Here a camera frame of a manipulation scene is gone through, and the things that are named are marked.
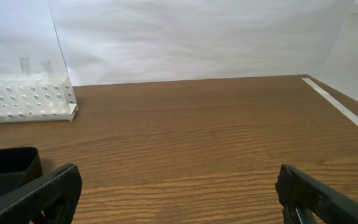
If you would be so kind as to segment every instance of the wood grain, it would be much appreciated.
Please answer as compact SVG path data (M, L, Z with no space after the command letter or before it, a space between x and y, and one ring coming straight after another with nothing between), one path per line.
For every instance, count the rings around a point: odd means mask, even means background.
M0 148L79 167L73 223L283 223L283 163L358 201L358 127L301 77L76 87L73 122L0 124Z

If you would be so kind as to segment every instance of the white paper sheet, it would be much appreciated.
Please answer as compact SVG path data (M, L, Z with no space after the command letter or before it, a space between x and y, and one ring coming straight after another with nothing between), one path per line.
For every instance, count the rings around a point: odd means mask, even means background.
M50 0L74 85L318 75L352 2ZM48 15L48 9L40 6L31 19L49 21L40 18ZM28 47L39 49L34 45L41 44L47 52L58 52L55 44L49 47L52 35L39 32L41 27L32 30L27 38L37 40L26 40ZM1 50L10 40L10 36L0 39L0 60L16 57L12 51L17 48Z

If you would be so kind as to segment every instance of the white perforated rack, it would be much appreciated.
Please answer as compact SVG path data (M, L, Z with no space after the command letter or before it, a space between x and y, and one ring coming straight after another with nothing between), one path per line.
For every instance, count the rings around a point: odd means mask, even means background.
M0 123L71 121L76 110L67 73L0 74Z

